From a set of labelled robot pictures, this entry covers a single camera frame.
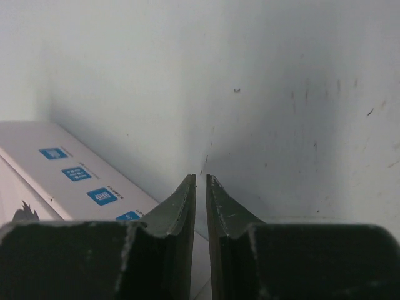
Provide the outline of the white box with black tray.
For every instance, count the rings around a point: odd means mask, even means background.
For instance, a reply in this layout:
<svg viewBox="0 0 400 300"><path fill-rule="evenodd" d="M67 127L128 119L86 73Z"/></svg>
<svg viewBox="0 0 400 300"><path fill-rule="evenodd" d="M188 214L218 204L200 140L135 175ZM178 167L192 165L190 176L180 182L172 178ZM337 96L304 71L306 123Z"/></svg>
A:
<svg viewBox="0 0 400 300"><path fill-rule="evenodd" d="M25 221L137 221L161 203L57 124L1 123L1 228ZM208 242L194 231L188 299L210 278Z"/></svg>

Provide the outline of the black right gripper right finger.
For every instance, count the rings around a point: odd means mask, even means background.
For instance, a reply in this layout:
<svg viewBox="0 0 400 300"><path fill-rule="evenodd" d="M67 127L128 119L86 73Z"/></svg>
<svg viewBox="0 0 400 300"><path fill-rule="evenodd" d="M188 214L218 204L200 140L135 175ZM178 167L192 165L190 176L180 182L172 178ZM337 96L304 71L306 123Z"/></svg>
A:
<svg viewBox="0 0 400 300"><path fill-rule="evenodd" d="M215 176L206 186L214 299L399 298L399 243L383 227L264 222Z"/></svg>

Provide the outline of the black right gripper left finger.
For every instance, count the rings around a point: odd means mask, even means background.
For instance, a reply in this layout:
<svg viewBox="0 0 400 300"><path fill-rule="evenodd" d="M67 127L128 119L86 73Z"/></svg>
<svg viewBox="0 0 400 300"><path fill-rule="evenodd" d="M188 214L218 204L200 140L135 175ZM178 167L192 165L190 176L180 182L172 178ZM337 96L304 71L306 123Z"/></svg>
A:
<svg viewBox="0 0 400 300"><path fill-rule="evenodd" d="M137 221L1 228L2 299L188 299L196 177Z"/></svg>

